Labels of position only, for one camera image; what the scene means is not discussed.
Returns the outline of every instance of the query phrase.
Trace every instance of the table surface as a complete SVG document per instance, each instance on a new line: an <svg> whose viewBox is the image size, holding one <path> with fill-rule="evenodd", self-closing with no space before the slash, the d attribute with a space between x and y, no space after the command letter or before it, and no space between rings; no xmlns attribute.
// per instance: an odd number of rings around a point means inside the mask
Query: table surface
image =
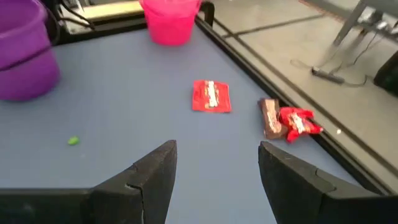
<svg viewBox="0 0 398 224"><path fill-rule="evenodd" d="M176 139L167 223L275 223L257 155L257 100L267 95L199 29L183 47L153 44L140 30L55 54L63 78L53 92L0 102L0 187L93 187ZM229 84L232 113L192 111L199 79ZM81 143L68 146L74 135ZM272 143L358 184L310 137Z"/></svg>

